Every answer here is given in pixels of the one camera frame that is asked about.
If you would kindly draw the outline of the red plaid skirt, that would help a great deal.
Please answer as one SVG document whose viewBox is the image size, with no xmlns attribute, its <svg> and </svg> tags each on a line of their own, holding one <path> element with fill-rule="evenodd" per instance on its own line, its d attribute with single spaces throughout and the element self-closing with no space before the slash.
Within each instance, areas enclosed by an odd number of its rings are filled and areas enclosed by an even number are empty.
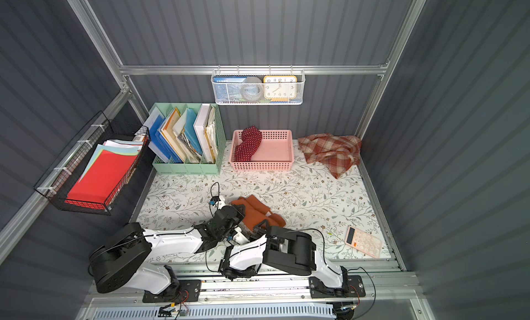
<svg viewBox="0 0 530 320">
<path fill-rule="evenodd" d="M 299 138 L 298 144 L 308 164 L 323 164 L 335 179 L 360 164 L 362 140 L 357 136 L 312 134 Z"/>
</svg>

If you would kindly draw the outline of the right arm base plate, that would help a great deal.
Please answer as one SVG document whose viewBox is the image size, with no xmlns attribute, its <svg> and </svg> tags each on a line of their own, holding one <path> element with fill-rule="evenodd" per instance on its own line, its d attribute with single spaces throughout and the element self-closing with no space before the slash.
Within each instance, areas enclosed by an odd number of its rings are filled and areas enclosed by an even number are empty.
<svg viewBox="0 0 530 320">
<path fill-rule="evenodd" d="M 347 298 L 347 297 L 365 297 L 366 292 L 361 276 L 349 276 L 343 274 L 343 284 L 341 288 L 328 288 L 316 277 L 309 277 L 310 296 L 313 299 L 324 298 Z"/>
</svg>

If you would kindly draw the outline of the rust brown skirt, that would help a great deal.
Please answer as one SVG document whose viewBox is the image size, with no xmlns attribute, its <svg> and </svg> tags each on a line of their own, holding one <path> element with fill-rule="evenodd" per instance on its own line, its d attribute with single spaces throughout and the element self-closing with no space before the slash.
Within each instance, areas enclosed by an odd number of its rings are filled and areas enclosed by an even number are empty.
<svg viewBox="0 0 530 320">
<path fill-rule="evenodd" d="M 231 205 L 243 205 L 245 217 L 242 220 L 244 227 L 252 232 L 254 228 L 262 227 L 260 225 L 263 221 L 269 226 L 278 226 L 284 228 L 286 226 L 285 220 L 278 214 L 273 213 L 269 206 L 262 203 L 256 196 L 240 197 L 231 201 Z"/>
</svg>

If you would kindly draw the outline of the pink plastic basket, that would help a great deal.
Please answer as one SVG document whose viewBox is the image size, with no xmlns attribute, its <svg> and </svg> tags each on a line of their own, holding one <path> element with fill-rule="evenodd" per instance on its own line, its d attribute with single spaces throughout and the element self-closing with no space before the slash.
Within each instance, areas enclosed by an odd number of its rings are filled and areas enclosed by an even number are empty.
<svg viewBox="0 0 530 320">
<path fill-rule="evenodd" d="M 233 132 L 229 163 L 235 171 L 289 171 L 294 163 L 293 135 L 289 129 L 262 129 L 262 142 L 250 161 L 236 161 L 235 149 L 243 130 Z"/>
</svg>

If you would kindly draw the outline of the red polka dot skirt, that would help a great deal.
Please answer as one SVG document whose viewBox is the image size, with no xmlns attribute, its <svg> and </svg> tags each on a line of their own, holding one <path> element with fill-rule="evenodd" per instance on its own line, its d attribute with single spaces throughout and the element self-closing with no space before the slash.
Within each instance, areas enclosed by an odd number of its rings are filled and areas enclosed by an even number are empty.
<svg viewBox="0 0 530 320">
<path fill-rule="evenodd" d="M 240 136 L 242 142 L 235 148 L 235 161 L 249 162 L 262 143 L 262 132 L 253 125 L 244 129 Z"/>
</svg>

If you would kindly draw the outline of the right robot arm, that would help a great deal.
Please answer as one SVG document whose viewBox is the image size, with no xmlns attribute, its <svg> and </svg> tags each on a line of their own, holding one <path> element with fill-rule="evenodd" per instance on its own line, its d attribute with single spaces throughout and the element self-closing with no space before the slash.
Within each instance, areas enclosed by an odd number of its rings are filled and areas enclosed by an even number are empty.
<svg viewBox="0 0 530 320">
<path fill-rule="evenodd" d="M 225 278 L 251 278 L 261 266 L 287 274 L 315 277 L 329 290 L 345 290 L 346 270 L 325 257 L 306 230 L 271 226 L 262 221 L 254 231 L 237 228 L 230 239 L 235 243 L 225 249 L 218 273 Z"/>
</svg>

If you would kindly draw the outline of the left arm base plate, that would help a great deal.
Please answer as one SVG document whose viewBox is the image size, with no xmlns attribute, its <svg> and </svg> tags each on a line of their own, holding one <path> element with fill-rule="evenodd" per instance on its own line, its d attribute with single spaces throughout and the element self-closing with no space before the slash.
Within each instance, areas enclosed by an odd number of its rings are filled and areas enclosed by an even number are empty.
<svg viewBox="0 0 530 320">
<path fill-rule="evenodd" d="M 198 279 L 179 281 L 179 285 L 171 284 L 168 288 L 160 292 L 160 294 L 153 294 L 146 290 L 142 302 L 176 304 L 181 302 L 197 302 L 201 287 L 202 281 Z"/>
</svg>

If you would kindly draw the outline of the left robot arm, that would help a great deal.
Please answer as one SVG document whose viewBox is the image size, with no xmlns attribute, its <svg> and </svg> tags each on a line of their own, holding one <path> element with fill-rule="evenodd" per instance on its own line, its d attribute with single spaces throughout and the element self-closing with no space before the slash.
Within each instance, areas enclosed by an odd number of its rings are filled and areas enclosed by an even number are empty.
<svg viewBox="0 0 530 320">
<path fill-rule="evenodd" d="M 156 297 L 176 297 L 181 291 L 170 266 L 155 266 L 148 259 L 177 253 L 209 251 L 228 237 L 245 218 L 242 205 L 225 205 L 214 217 L 183 230 L 149 230 L 128 223 L 89 256 L 88 269 L 99 293 L 120 288 L 144 290 Z"/>
</svg>

